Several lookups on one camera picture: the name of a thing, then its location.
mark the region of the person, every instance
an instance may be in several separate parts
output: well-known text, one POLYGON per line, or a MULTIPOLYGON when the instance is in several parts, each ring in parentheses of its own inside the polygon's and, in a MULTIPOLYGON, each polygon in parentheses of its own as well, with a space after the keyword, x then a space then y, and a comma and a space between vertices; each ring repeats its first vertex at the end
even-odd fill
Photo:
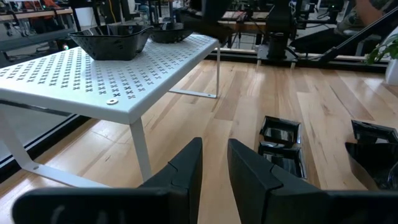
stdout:
MULTIPOLYGON (((44 7, 47 8, 54 8, 54 9, 60 9, 57 4, 53 2, 53 0, 42 0, 44 7)), ((35 9, 35 8, 41 8, 40 2, 39 1, 25 1, 24 2, 25 8, 26 9, 35 9)), ((45 32, 51 32, 51 31, 56 31, 60 29, 64 29, 64 27, 58 25, 55 22, 55 19, 53 16, 44 16, 44 17, 35 17, 30 19, 30 24, 32 27, 35 29, 37 34, 43 34, 45 32)))
MULTIPOLYGON (((138 10, 144 11, 147 14, 147 17, 149 19, 149 6, 147 5, 148 0, 136 0, 136 3, 139 3, 140 5, 138 6, 138 10)), ((150 12, 153 12, 156 14, 156 9, 155 6, 150 6, 150 12)))
MULTIPOLYGON (((344 34, 345 30, 361 30, 380 19, 384 14, 398 6, 398 0, 352 0, 356 2, 355 7, 344 19, 337 24, 336 28, 326 29, 314 34, 297 38, 290 43, 297 52, 323 54, 332 47, 336 47, 346 41, 349 36, 344 34)), ((397 26, 398 24, 386 24, 386 26, 397 26)), ((377 35, 385 38, 388 34, 379 30, 377 35)), ((365 53, 370 53, 377 43, 365 48, 365 53)), ((347 46, 342 54, 354 55, 356 45, 347 46)))

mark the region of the table leg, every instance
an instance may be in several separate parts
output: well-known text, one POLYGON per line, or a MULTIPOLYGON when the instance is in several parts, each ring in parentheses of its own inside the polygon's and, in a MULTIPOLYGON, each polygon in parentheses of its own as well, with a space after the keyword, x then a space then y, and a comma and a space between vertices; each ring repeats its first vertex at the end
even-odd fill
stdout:
POLYGON ((150 169, 149 155, 147 144, 145 142, 144 127, 142 120, 139 118, 134 123, 130 124, 132 140, 136 148, 139 168, 141 170, 142 179, 144 182, 152 177, 152 170, 150 169))
POLYGON ((216 76, 216 94, 209 94, 209 93, 201 93, 197 91, 190 91, 190 90, 180 90, 176 88, 172 88, 169 91, 173 93, 181 93, 181 94, 186 94, 186 95, 193 95, 193 96, 202 96, 202 97, 207 97, 207 98, 217 98, 218 97, 218 91, 219 91, 219 85, 220 85, 220 46, 217 48, 217 76, 216 76))
POLYGON ((2 111, 0 111, 0 138, 2 138, 20 167, 28 172, 32 172, 73 187, 108 187, 92 180, 34 162, 17 138, 14 130, 10 127, 2 111))

